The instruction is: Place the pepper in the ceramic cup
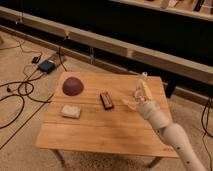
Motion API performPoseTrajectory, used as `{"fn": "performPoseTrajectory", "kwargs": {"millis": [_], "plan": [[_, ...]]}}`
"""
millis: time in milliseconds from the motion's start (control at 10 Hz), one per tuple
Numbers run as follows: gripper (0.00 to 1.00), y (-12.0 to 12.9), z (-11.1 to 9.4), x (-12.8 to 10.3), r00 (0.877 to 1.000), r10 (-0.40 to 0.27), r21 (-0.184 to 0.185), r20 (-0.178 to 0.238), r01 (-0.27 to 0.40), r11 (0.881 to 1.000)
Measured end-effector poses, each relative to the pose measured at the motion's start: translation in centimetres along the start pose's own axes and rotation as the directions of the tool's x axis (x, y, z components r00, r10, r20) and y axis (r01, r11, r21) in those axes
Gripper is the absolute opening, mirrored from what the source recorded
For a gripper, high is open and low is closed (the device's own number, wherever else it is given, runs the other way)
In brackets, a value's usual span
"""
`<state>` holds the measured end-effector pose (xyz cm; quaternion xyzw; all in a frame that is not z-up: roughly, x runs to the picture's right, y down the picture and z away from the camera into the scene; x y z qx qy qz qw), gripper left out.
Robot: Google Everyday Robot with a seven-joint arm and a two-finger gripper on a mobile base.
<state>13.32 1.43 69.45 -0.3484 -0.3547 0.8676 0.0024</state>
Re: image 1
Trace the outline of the white robotic hand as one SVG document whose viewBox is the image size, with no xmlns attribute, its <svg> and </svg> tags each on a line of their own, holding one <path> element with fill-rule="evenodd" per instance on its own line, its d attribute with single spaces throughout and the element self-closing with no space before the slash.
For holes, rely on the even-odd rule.
<svg viewBox="0 0 213 171">
<path fill-rule="evenodd" d="M 154 100 L 148 100 L 143 93 L 142 82 L 148 85 L 148 73 L 143 72 L 136 83 L 133 96 L 131 98 L 123 98 L 122 102 L 134 111 L 138 111 L 145 120 L 157 120 L 163 116 L 160 106 Z"/>
</svg>

